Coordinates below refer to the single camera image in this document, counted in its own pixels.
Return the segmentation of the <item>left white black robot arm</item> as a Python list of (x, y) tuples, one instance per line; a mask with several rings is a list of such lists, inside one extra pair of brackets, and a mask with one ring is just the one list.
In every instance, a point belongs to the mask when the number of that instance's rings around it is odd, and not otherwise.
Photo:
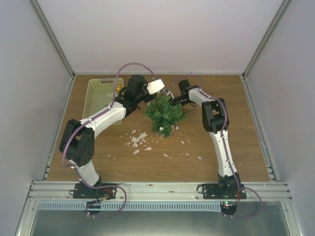
[(154, 99), (155, 95), (149, 93), (149, 84), (142, 75), (132, 75), (113, 103), (91, 117), (67, 122), (59, 145), (62, 164), (76, 171), (79, 181), (86, 185), (84, 192), (89, 198), (95, 199), (101, 194), (101, 178), (92, 162), (96, 137), (133, 113), (139, 103)]

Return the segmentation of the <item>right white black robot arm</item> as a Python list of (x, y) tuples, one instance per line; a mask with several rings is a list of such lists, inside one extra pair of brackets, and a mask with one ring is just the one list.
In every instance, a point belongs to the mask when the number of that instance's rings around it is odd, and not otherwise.
[(192, 102), (201, 107), (202, 124), (213, 141), (218, 162), (218, 194), (223, 199), (229, 199), (240, 189), (241, 181), (229, 147), (229, 118), (225, 101), (208, 95), (199, 86), (190, 85), (188, 80), (181, 80), (178, 86), (181, 95), (172, 99), (173, 104)]

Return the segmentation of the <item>small green christmas tree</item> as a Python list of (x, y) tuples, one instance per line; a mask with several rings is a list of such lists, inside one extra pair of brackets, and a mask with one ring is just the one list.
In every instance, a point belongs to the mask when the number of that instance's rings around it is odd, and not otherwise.
[(169, 96), (156, 97), (145, 110), (145, 116), (152, 120), (152, 131), (168, 138), (176, 125), (187, 117), (182, 107), (179, 104), (174, 105)]

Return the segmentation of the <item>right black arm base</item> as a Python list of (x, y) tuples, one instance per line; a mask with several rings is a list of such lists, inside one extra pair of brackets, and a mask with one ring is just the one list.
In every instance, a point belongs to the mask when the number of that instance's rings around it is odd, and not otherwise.
[(196, 191), (207, 200), (243, 200), (247, 198), (246, 192), (238, 192), (237, 184), (204, 183), (197, 185)]

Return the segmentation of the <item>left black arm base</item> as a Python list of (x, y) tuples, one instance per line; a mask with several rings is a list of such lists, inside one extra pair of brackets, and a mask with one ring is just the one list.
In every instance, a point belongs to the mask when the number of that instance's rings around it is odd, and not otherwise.
[(90, 188), (82, 182), (75, 184), (74, 189), (69, 190), (69, 194), (74, 199), (114, 199), (116, 197), (117, 184), (99, 183), (100, 189)]

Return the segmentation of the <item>white ball string lights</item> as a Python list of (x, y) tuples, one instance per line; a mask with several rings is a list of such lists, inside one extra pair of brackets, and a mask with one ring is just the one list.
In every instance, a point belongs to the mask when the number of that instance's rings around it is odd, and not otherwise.
[(158, 127), (163, 128), (163, 132), (169, 135), (177, 122), (177, 108), (172, 105), (171, 99), (167, 95), (160, 95), (157, 98)]

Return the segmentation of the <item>pale green perforated basket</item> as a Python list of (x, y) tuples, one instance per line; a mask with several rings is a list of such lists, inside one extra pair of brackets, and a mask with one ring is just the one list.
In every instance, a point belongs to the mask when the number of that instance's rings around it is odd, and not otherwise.
[[(108, 107), (113, 98), (113, 94), (118, 96), (119, 91), (114, 89), (115, 78), (90, 79), (88, 82), (85, 104), (82, 119), (93, 116), (100, 110)], [(124, 87), (123, 78), (118, 78), (116, 87)]]

